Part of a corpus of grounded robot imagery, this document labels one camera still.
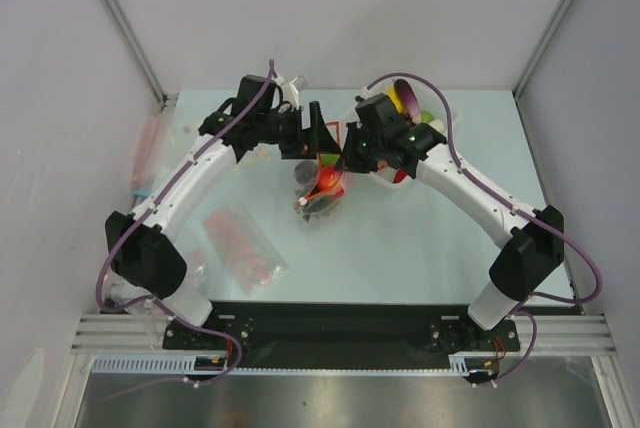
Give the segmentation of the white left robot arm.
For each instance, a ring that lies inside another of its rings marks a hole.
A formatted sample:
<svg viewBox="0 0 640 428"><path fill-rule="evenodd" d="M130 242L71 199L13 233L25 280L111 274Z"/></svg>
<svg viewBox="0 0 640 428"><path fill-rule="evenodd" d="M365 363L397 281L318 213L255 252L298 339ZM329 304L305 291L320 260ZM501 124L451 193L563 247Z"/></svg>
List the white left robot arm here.
<svg viewBox="0 0 640 428"><path fill-rule="evenodd" d="M279 110L251 102L237 113L211 113L158 190L129 214L113 212L105 223L109 253L103 268L182 319L185 336L199 348L218 341L220 324L210 317L213 306L207 296L187 278L187 263L175 246L182 227L213 185L259 144L277 146L285 159L339 153L319 102L310 103L309 115L310 125L304 128L299 108Z"/></svg>

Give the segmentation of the green toy melon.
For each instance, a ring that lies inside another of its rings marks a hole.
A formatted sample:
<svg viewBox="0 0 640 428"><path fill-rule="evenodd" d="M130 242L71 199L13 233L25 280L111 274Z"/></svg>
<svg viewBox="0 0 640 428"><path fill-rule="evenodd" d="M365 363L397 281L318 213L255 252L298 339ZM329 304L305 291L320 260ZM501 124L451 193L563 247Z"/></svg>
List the green toy melon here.
<svg viewBox="0 0 640 428"><path fill-rule="evenodd" d="M323 166L333 166L337 163L340 156L338 154L322 154L320 156Z"/></svg>

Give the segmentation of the clear red-zipper zip bag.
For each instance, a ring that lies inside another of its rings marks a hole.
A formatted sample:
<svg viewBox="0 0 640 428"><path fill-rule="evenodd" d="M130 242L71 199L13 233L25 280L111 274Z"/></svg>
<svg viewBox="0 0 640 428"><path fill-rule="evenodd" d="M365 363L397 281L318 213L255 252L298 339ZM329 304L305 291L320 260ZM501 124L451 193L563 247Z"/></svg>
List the clear red-zipper zip bag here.
<svg viewBox="0 0 640 428"><path fill-rule="evenodd" d="M337 164L342 155L343 125L337 120L320 127L313 122L303 130L302 144L294 151L294 210L301 220L317 225L331 217L349 190L350 177Z"/></svg>

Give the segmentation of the orange toy pineapple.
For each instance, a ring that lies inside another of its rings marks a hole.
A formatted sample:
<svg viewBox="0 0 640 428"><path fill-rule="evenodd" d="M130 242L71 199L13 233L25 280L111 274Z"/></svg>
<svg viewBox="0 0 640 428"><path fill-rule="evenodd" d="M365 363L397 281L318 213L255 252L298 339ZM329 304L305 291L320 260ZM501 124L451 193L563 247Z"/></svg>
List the orange toy pineapple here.
<svg viewBox="0 0 640 428"><path fill-rule="evenodd" d="M301 218L307 224L319 223L334 215L340 204L338 196L319 196L307 200L300 207Z"/></svg>

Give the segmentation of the red toy apple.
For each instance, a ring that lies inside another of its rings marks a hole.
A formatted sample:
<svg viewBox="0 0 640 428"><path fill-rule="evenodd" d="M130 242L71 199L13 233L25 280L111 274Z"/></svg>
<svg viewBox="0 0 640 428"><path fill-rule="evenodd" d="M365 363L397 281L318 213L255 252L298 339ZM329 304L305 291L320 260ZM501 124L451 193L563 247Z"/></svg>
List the red toy apple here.
<svg viewBox="0 0 640 428"><path fill-rule="evenodd" d="M342 184L343 173L335 166L323 167L318 175L315 185L316 192L320 196L338 196L344 192Z"/></svg>

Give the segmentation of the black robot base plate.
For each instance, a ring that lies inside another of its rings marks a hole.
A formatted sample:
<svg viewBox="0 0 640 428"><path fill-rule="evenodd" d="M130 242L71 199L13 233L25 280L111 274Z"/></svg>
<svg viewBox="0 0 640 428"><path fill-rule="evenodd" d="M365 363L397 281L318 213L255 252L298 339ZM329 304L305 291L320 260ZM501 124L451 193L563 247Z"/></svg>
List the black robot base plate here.
<svg viewBox="0 0 640 428"><path fill-rule="evenodd" d="M175 351L222 351L226 335L242 358L270 360L397 359L412 365L435 356L477 353L484 358L520 349L515 324L490 331L472 323L464 305L216 302L203 332L169 323L162 346Z"/></svg>

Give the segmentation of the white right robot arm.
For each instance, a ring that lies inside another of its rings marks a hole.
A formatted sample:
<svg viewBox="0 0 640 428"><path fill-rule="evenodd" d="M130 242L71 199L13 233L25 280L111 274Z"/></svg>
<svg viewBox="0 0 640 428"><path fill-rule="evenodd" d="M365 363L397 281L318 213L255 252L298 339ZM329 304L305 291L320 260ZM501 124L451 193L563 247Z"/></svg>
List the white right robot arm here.
<svg viewBox="0 0 640 428"><path fill-rule="evenodd" d="M349 122L337 166L366 173L382 161L446 196L500 249L489 281L461 324L462 339L469 347L486 348L497 337L496 325L564 262L562 214L552 206L536 210L522 204L473 174L459 158L451 135L429 124L387 130Z"/></svg>

